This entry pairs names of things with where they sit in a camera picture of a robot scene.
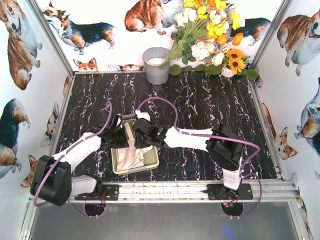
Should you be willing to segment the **white grey glove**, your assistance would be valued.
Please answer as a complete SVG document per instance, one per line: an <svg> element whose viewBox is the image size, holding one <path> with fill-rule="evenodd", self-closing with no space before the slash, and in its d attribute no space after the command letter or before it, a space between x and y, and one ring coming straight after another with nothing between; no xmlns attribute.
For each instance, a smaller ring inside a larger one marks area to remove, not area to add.
<svg viewBox="0 0 320 240"><path fill-rule="evenodd" d="M124 171L133 168L139 168L144 166L144 148L135 147L135 138L130 127L130 124L126 122L124 124L125 132L128 135L128 145L126 148L119 148L117 152L117 171Z"/></svg>

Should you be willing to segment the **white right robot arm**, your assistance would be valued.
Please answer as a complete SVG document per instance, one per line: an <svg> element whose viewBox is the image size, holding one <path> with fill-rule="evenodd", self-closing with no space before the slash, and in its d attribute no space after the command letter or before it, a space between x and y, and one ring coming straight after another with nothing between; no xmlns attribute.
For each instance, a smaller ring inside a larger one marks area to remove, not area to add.
<svg viewBox="0 0 320 240"><path fill-rule="evenodd" d="M209 153L222 168L223 185L231 190L240 187L244 144L234 142L240 138L223 124L208 129L176 129L169 125L155 126L149 120L139 118L132 130L137 148L188 148Z"/></svg>

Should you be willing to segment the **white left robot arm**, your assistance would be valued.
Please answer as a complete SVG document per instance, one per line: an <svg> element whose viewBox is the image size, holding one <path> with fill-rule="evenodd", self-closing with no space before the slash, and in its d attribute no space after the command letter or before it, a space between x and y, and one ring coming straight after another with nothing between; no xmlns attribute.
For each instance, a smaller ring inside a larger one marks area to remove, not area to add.
<svg viewBox="0 0 320 240"><path fill-rule="evenodd" d="M63 151L53 156L43 155L38 160L30 187L34 206L51 203L60 207L75 196L99 198L103 192L101 180L89 175L73 177L72 173L90 154L103 146L128 147L126 131L121 127L122 120L120 114L109 114L104 122L87 128L77 141Z"/></svg>

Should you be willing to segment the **pale green storage basket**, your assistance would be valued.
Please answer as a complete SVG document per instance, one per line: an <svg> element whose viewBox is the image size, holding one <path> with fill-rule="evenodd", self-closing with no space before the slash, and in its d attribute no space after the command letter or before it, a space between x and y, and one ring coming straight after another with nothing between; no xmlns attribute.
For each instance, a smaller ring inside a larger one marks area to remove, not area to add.
<svg viewBox="0 0 320 240"><path fill-rule="evenodd" d="M135 121L138 119L138 116L136 114L121 115L121 116L122 116L121 126L124 127L125 123L129 123L134 136L134 131L132 129L132 126L135 123ZM117 171L117 160L118 160L117 149L124 149L124 148L111 148L112 170L117 175L127 175L127 174L143 172L143 171L155 169L159 165L159 157L158 157L158 152L156 147L149 146L144 148L146 150L146 152L143 154L144 166L136 167L128 170Z"/></svg>

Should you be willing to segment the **grey metal bucket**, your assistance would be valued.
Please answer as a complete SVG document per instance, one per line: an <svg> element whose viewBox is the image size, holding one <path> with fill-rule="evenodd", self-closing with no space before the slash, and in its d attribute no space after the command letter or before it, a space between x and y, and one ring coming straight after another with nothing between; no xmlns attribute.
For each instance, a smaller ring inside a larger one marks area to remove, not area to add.
<svg viewBox="0 0 320 240"><path fill-rule="evenodd" d="M169 78L170 63L167 58L170 51L164 47L148 48L142 55L146 78L153 85L162 85Z"/></svg>

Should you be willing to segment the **white ribbed flower pot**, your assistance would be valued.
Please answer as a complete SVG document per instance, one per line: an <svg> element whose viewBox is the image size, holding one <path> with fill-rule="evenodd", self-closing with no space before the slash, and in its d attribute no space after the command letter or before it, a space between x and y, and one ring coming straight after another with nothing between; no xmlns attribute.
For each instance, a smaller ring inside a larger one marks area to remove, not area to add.
<svg viewBox="0 0 320 240"><path fill-rule="evenodd" d="M231 78L235 75L235 72L232 69L229 69L226 66L223 66L221 70L221 75L226 78Z"/></svg>

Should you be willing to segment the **artificial flower bouquet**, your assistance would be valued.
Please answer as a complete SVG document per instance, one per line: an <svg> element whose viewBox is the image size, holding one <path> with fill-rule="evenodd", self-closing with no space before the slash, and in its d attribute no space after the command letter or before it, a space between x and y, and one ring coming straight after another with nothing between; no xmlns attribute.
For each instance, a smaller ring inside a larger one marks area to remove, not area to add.
<svg viewBox="0 0 320 240"><path fill-rule="evenodd" d="M270 23L267 19L245 19L227 0L185 0L173 23L176 31L167 62L181 60L187 70L189 63L203 62L199 68L212 75L221 74L225 66L235 75L258 79L258 71L249 67L249 56L237 47L247 37L254 46Z"/></svg>

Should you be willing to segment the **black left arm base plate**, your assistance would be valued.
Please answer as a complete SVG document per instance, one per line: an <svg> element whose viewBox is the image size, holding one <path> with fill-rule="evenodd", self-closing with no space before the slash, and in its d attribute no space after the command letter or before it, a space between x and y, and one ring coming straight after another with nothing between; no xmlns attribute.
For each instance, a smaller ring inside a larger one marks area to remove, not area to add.
<svg viewBox="0 0 320 240"><path fill-rule="evenodd" d="M97 184L91 193L78 194L74 197L76 201L117 201L119 196L119 185Z"/></svg>

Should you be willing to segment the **aluminium front frame rail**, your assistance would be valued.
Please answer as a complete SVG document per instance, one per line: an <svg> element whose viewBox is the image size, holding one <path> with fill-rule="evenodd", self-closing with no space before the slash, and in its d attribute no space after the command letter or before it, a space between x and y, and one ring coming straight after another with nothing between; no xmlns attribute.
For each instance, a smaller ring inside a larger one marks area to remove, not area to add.
<svg viewBox="0 0 320 240"><path fill-rule="evenodd" d="M256 179L242 181L251 186L253 199L248 199L249 203L257 202L259 196L262 202L293 202L299 195L293 181L262 179L260 182L262 193ZM222 180L106 182L118 185L116 203L213 203L203 191L208 184L222 183Z"/></svg>

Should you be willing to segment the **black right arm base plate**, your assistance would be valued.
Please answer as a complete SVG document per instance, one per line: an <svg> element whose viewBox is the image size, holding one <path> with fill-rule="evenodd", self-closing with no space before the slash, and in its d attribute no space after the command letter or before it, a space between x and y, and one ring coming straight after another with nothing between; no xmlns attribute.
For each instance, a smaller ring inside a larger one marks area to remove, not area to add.
<svg viewBox="0 0 320 240"><path fill-rule="evenodd" d="M251 185L241 183L237 190L225 187L223 184L207 184L206 189L201 191L208 195L209 200L252 200L253 192Z"/></svg>

